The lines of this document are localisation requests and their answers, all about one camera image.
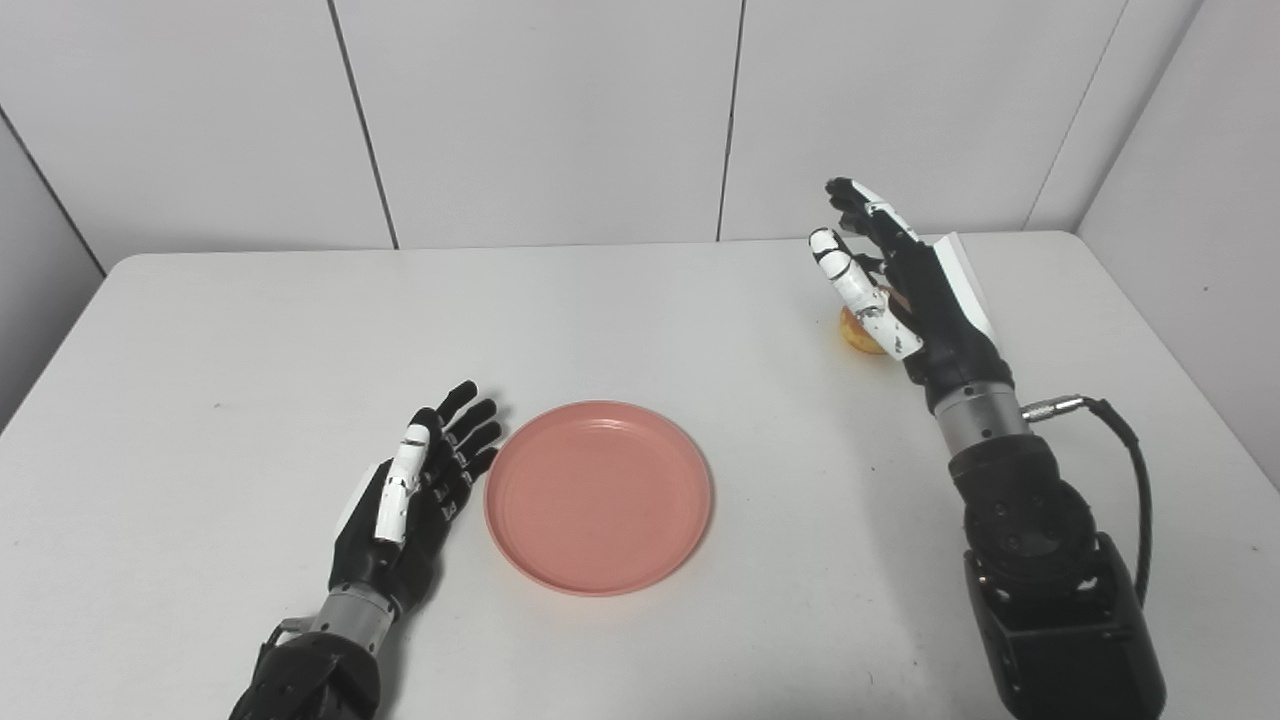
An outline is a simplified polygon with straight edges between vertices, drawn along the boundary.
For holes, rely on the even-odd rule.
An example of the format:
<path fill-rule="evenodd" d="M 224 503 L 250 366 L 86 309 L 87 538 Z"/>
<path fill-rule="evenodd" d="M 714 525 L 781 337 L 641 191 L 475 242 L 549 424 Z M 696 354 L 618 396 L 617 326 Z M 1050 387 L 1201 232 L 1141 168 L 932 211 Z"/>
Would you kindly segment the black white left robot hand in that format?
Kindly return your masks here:
<path fill-rule="evenodd" d="M 474 380 L 416 411 L 396 454 L 364 479 L 334 542 L 329 591 L 362 585 L 396 615 L 425 601 L 453 521 L 497 457 L 497 413 Z"/>

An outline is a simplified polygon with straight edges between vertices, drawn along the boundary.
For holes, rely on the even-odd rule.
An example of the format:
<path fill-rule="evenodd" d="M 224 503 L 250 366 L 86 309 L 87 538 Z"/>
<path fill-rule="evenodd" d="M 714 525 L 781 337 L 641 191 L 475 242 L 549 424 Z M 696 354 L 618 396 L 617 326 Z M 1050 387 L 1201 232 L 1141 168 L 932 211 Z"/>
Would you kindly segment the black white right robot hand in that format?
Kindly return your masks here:
<path fill-rule="evenodd" d="M 855 322 L 925 391 L 928 407 L 974 383 L 1012 387 L 1010 365 L 963 305 L 937 247 L 854 179 L 828 179 L 826 192 L 841 228 L 879 256 L 851 251 L 831 228 L 810 233 L 812 256 Z"/>

